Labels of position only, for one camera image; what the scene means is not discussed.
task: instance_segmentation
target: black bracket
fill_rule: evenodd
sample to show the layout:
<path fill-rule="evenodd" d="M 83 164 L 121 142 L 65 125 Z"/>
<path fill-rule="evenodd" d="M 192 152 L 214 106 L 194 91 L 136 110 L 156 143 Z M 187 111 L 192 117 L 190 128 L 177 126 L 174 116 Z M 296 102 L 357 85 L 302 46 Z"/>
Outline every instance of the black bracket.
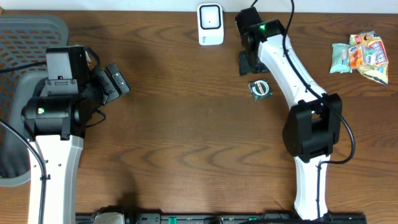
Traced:
<path fill-rule="evenodd" d="M 324 95 L 323 99 L 341 114 L 343 104 L 336 93 Z M 321 100 L 308 103 L 302 100 L 290 109 L 282 134 L 289 153 L 309 162 L 333 152 L 340 134 L 340 120 Z"/>
<path fill-rule="evenodd" d="M 260 62 L 256 54 L 250 55 L 243 50 L 239 53 L 239 74 L 247 75 L 248 73 L 266 73 L 269 72 L 266 65 Z"/>

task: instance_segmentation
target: snack bag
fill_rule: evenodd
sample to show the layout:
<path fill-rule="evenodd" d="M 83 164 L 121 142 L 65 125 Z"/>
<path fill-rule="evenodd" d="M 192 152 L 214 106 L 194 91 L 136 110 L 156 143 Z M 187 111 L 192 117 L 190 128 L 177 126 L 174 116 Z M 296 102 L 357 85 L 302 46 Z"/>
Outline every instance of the snack bag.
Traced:
<path fill-rule="evenodd" d="M 375 65 L 376 63 L 376 51 L 365 47 L 363 44 L 358 44 L 348 49 L 349 54 L 349 66 L 354 68 L 360 68 L 364 65 Z"/>
<path fill-rule="evenodd" d="M 359 34 L 350 35 L 349 44 L 351 46 L 357 44 L 363 44 L 369 47 L 369 43 L 374 40 L 381 40 L 381 38 L 373 30 L 370 30 L 370 31 L 361 32 Z"/>
<path fill-rule="evenodd" d="M 364 77 L 372 79 L 375 82 L 387 85 L 388 84 L 388 59 L 384 44 L 381 38 L 373 31 L 366 31 L 360 34 L 351 35 L 349 37 L 349 44 L 354 46 L 364 44 L 376 51 L 375 66 L 365 65 L 358 67 L 357 70 Z"/>
<path fill-rule="evenodd" d="M 333 55 L 331 56 L 330 73 L 333 72 L 351 72 L 349 67 L 348 49 L 351 47 L 347 44 L 332 44 Z"/>
<path fill-rule="evenodd" d="M 365 65 L 359 68 L 358 71 L 361 75 L 370 80 L 381 83 L 383 85 L 388 84 L 388 66 L 376 67 Z"/>

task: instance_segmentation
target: gray mesh chair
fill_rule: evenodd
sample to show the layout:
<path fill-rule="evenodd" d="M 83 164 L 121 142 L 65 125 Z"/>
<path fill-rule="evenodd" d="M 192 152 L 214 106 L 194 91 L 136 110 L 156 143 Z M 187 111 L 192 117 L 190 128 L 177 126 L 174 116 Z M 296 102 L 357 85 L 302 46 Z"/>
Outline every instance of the gray mesh chair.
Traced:
<path fill-rule="evenodd" d="M 0 16 L 0 69 L 45 60 L 49 47 L 68 43 L 68 27 L 55 16 Z M 0 118 L 23 134 L 22 108 L 37 94 L 26 83 L 44 80 L 46 66 L 0 73 Z M 13 187 L 30 180 L 29 153 L 12 133 L 0 129 L 0 187 Z"/>

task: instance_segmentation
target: wire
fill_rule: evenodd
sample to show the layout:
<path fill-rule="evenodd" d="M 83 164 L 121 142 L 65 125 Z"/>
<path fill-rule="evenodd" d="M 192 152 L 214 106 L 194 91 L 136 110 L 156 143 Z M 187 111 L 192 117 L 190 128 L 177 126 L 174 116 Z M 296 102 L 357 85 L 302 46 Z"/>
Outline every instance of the wire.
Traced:
<path fill-rule="evenodd" d="M 27 64 L 27 65 L 21 65 L 21 66 L 14 67 L 14 68 L 6 68 L 3 70 L 0 70 L 0 73 L 13 72 L 13 71 L 17 71 L 17 70 L 21 70 L 21 69 L 25 69 L 25 68 L 34 67 L 34 66 L 45 65 L 46 63 L 47 62 L 35 62 L 35 63 Z"/>
<path fill-rule="evenodd" d="M 90 128 L 90 127 L 96 126 L 97 124 L 100 124 L 101 122 L 103 122 L 106 119 L 106 114 L 105 114 L 104 111 L 101 111 L 99 109 L 95 109 L 95 112 L 97 112 L 98 114 L 102 115 L 104 118 L 101 121 L 98 121 L 97 123 L 86 125 L 86 128 Z"/>
<path fill-rule="evenodd" d="M 45 186 L 47 183 L 47 170 L 45 168 L 45 163 L 40 157 L 39 153 L 29 144 L 29 142 L 26 141 L 26 139 L 18 133 L 13 127 L 11 127 L 9 124 L 5 123 L 3 120 L 0 119 L 0 123 L 3 127 L 5 127 L 8 131 L 10 131 L 12 134 L 14 134 L 19 140 L 21 140 L 28 150 L 33 154 L 33 156 L 36 158 L 37 162 L 39 163 L 40 170 L 42 171 L 42 177 L 40 180 L 42 181 L 42 191 L 40 195 L 40 207 L 39 207 L 39 224 L 43 224 L 43 218 L 44 218 L 44 202 L 45 202 Z"/>
<path fill-rule="evenodd" d="M 254 0 L 254 2 L 251 4 L 250 7 L 253 7 L 253 6 L 257 3 L 257 1 L 258 1 L 258 0 Z"/>
<path fill-rule="evenodd" d="M 344 117 L 331 105 L 329 104 L 324 98 L 322 98 L 320 95 L 318 95 L 315 91 L 313 91 L 311 89 L 311 86 L 303 79 L 303 77 L 301 76 L 301 74 L 299 73 L 299 71 L 296 69 L 296 67 L 294 66 L 292 60 L 290 59 L 289 56 L 289 51 L 286 49 L 286 37 L 287 37 L 287 32 L 289 31 L 289 27 L 290 24 L 292 23 L 292 19 L 293 19 L 293 14 L 294 14 L 294 0 L 290 0 L 290 2 L 292 3 L 292 13 L 290 14 L 290 19 L 289 22 L 287 24 L 286 30 L 285 30 L 285 34 L 284 34 L 284 38 L 282 41 L 282 45 L 283 45 L 283 49 L 284 49 L 284 53 L 286 56 L 287 61 L 289 62 L 290 66 L 292 67 L 293 71 L 296 73 L 296 75 L 298 76 L 298 78 L 300 79 L 300 81 L 303 83 L 303 85 L 306 87 L 306 89 L 313 94 L 315 97 L 317 97 L 319 100 L 322 101 L 322 103 L 329 108 L 329 110 L 334 113 L 339 119 L 340 121 L 343 123 L 344 127 L 346 128 L 348 135 L 349 135 L 349 139 L 351 141 L 351 152 L 349 154 L 349 156 L 342 160 L 342 161 L 321 161 L 319 162 L 317 168 L 318 168 L 318 180 L 317 180 L 317 210 L 318 210 L 318 219 L 320 219 L 320 205 L 319 205 L 319 194 L 320 194 L 320 171 L 321 171 L 321 166 L 322 164 L 345 164 L 348 161 L 350 161 L 355 154 L 355 138 L 354 138 L 354 134 L 350 128 L 350 126 L 348 125 L 347 121 L 344 119 Z"/>

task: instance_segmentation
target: white plug-in device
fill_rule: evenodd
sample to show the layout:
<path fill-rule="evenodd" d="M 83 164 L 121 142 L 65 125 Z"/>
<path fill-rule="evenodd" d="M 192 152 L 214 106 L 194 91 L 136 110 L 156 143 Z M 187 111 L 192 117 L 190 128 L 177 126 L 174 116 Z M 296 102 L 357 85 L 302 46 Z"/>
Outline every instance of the white plug-in device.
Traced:
<path fill-rule="evenodd" d="M 200 45 L 218 45 L 224 41 L 223 8 L 217 3 L 198 6 Z"/>

